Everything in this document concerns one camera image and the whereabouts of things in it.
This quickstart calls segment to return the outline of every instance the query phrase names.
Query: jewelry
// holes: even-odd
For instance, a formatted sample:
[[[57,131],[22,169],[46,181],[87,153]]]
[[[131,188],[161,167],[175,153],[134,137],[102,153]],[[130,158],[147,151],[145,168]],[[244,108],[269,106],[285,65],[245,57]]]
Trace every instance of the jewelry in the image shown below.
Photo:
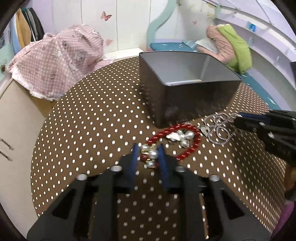
[[[183,133],[181,129],[186,129],[187,132]],[[183,160],[184,158],[188,157],[192,152],[196,150],[198,147],[198,143],[201,141],[200,139],[200,132],[197,130],[196,126],[193,126],[191,124],[177,124],[174,126],[171,126],[163,131],[160,131],[156,133],[154,136],[148,139],[148,141],[145,142],[141,146],[141,155],[140,158],[143,162],[147,164],[148,167],[155,167],[154,161],[158,158],[158,151],[155,142],[158,141],[159,138],[166,137],[172,133],[177,131],[177,135],[173,134],[173,136],[176,138],[176,140],[181,141],[181,145],[183,144],[184,147],[188,147],[188,149],[185,150],[182,154],[176,156],[176,159],[178,161]],[[189,140],[193,139],[194,143],[189,147]]]
[[[236,113],[232,113],[230,115],[227,115],[226,113],[222,112],[222,113],[216,113],[213,115],[206,116],[203,120],[203,123],[204,123],[205,127],[210,128],[210,131],[207,136],[208,140],[215,145],[221,145],[221,146],[228,143],[229,140],[235,135],[235,132],[230,133],[228,131],[228,129],[226,128],[226,124],[232,123],[233,119],[235,119],[237,116],[241,116],[241,115],[236,114]],[[213,125],[209,125],[206,123],[207,119],[209,119],[209,118],[213,118],[213,123],[214,123]],[[219,133],[219,130],[224,131],[227,135],[227,138],[222,137],[221,134]],[[217,138],[219,138],[223,142],[214,141],[210,138],[211,136],[213,136],[214,132],[216,133]]]

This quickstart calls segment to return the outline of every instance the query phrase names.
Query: red beaded bracelet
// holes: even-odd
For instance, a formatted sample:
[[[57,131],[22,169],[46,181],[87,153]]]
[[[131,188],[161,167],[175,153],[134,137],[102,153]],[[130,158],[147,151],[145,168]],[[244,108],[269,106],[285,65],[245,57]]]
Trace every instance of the red beaded bracelet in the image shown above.
[[[174,126],[171,126],[163,131],[157,132],[154,136],[152,136],[151,138],[149,138],[148,141],[145,142],[146,145],[153,145],[156,141],[158,141],[159,138],[165,137],[168,134],[175,132],[177,130],[180,129],[187,129],[189,131],[193,131],[194,135],[195,135],[195,142],[191,145],[191,147],[189,147],[188,149],[186,149],[182,154],[176,156],[178,161],[183,160],[184,158],[188,157],[192,152],[194,152],[196,150],[196,148],[198,147],[198,143],[201,141],[200,139],[200,132],[197,130],[196,126],[190,125],[190,124],[176,124]],[[148,156],[145,154],[141,154],[141,159],[143,161],[147,161]]]

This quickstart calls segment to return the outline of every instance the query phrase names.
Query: pink checkered cloth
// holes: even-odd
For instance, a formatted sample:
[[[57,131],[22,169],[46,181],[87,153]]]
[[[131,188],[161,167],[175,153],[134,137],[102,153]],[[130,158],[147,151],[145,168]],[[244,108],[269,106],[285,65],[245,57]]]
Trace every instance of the pink checkered cloth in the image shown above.
[[[58,100],[89,73],[111,64],[103,60],[104,41],[88,25],[31,42],[9,63],[12,78],[38,98]]]

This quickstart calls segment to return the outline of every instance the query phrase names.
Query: round table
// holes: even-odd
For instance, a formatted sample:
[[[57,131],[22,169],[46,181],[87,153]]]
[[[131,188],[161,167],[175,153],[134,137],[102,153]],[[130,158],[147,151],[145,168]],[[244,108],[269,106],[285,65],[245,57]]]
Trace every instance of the round table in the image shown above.
[[[227,113],[268,111],[241,83]],[[202,119],[193,120],[197,125]],[[79,173],[99,174],[159,131],[139,93],[139,58],[103,67],[79,81],[48,114],[36,141],[31,166],[32,199],[42,215]],[[224,146],[204,136],[182,161],[195,174],[217,174],[270,231],[284,203],[285,162],[264,151],[256,134],[242,132]],[[170,155],[184,151],[162,140]],[[161,187],[159,171],[139,162],[134,190],[118,195],[120,240],[175,240],[178,195]]]

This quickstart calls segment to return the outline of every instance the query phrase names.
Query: white pillow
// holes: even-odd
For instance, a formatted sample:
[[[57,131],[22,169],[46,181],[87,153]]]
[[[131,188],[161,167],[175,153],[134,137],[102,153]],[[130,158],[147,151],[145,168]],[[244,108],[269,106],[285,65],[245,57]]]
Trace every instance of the white pillow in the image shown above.
[[[209,51],[212,51],[213,53],[215,54],[218,54],[218,49],[217,49],[217,46],[216,46],[216,43],[214,40],[212,40],[211,38],[204,38],[204,39],[201,39],[201,40],[197,40],[195,42],[196,44],[204,47],[205,49],[209,50]]]

